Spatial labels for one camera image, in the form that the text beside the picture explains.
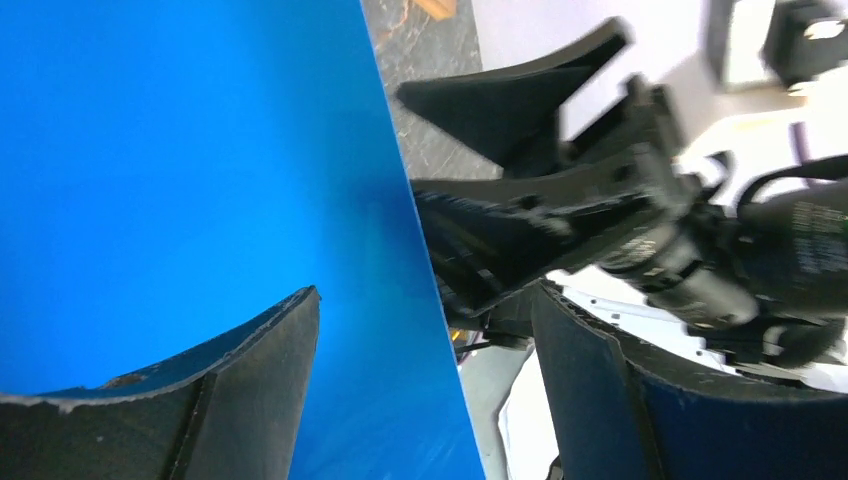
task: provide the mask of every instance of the wooden object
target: wooden object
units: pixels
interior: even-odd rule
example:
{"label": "wooden object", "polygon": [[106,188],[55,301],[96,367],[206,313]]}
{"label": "wooden object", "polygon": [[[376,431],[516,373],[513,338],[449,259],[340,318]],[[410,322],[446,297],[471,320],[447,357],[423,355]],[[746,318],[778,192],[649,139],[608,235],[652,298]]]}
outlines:
{"label": "wooden object", "polygon": [[456,15],[456,0],[415,0],[415,3],[437,21]]}

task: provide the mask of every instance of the gray speckled surface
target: gray speckled surface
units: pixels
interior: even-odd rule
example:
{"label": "gray speckled surface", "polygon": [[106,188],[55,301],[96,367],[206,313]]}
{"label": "gray speckled surface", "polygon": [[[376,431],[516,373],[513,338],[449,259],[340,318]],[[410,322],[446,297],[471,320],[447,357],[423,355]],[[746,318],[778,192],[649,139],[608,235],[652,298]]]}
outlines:
{"label": "gray speckled surface", "polygon": [[480,50],[471,2],[435,21],[412,0],[363,0],[383,86],[410,178],[495,178],[498,168],[391,98],[406,80],[479,72]]}

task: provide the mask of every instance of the black curved rubber piece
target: black curved rubber piece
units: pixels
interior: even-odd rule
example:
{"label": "black curved rubber piece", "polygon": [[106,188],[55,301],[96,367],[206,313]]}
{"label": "black curved rubber piece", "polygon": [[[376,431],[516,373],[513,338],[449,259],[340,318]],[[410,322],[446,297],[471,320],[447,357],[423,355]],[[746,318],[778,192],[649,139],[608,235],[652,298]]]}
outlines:
{"label": "black curved rubber piece", "polygon": [[534,286],[564,478],[848,478],[848,396],[728,375]]}
{"label": "black curved rubber piece", "polygon": [[0,394],[0,479],[284,479],[318,338],[317,291],[101,388]]}

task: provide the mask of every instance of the black rubber flap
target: black rubber flap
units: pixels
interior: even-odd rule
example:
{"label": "black rubber flap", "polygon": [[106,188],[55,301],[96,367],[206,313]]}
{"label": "black rubber flap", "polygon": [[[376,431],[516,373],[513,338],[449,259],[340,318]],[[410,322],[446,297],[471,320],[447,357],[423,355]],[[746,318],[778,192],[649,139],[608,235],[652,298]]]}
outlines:
{"label": "black rubber flap", "polygon": [[318,338],[299,290],[253,320],[99,389],[0,395],[0,478],[286,478]]}
{"label": "black rubber flap", "polygon": [[527,294],[564,478],[848,478],[848,396],[721,373]]}
{"label": "black rubber flap", "polygon": [[[540,132],[553,133],[552,116],[569,97],[627,45],[624,25],[604,24],[567,47],[520,65],[471,75],[405,82],[396,97],[416,115],[492,162],[509,168]],[[548,156],[555,142],[546,143]]]}

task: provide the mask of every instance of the blue board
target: blue board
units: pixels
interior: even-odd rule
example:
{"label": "blue board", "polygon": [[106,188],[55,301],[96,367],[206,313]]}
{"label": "blue board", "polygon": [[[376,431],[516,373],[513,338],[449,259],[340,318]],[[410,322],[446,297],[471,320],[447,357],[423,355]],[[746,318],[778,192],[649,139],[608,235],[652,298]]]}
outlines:
{"label": "blue board", "polygon": [[291,478],[483,478],[356,0],[4,3],[0,390],[97,386],[309,284]]}

